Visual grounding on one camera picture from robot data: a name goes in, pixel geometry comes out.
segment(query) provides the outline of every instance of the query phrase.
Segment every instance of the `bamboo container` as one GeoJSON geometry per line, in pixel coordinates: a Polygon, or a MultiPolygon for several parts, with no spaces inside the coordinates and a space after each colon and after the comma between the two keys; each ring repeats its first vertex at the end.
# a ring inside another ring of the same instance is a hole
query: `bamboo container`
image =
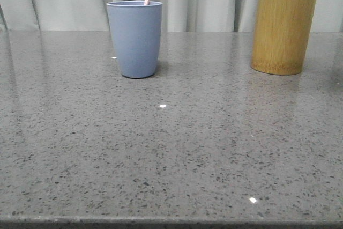
{"type": "Polygon", "coordinates": [[[302,71],[316,0],[259,0],[251,67],[275,75],[302,71]]]}

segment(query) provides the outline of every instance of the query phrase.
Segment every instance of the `blue cup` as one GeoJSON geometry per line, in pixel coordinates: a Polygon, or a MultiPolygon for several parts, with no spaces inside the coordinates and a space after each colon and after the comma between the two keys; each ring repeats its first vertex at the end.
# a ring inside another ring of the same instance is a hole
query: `blue cup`
{"type": "Polygon", "coordinates": [[[161,41],[162,3],[107,3],[113,46],[123,76],[144,78],[155,73],[161,41]]]}

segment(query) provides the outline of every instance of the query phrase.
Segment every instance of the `gray countertop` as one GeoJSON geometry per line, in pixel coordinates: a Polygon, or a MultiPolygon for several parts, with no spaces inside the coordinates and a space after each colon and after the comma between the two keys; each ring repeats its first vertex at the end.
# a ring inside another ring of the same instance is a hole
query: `gray countertop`
{"type": "Polygon", "coordinates": [[[293,76],[253,70],[252,37],[166,33],[129,79],[109,32],[1,32],[0,226],[343,226],[343,34],[293,76]]]}

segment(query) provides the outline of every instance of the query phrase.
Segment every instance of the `cup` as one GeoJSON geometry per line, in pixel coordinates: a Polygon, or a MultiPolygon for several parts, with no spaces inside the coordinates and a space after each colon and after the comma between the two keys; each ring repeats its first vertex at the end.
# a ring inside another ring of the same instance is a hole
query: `cup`
{"type": "Polygon", "coordinates": [[[302,71],[316,0],[259,0],[251,67],[275,75],[302,71]]]}
{"type": "Polygon", "coordinates": [[[123,76],[145,78],[155,73],[161,41],[162,3],[107,3],[113,46],[123,76]]]}

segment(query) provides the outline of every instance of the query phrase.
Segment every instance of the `wooden cup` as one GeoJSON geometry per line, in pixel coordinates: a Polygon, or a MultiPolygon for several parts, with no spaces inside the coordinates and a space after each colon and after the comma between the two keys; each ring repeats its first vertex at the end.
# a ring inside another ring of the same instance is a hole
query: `wooden cup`
{"type": "Polygon", "coordinates": [[[316,0],[259,0],[251,67],[275,75],[302,71],[316,0]]]}

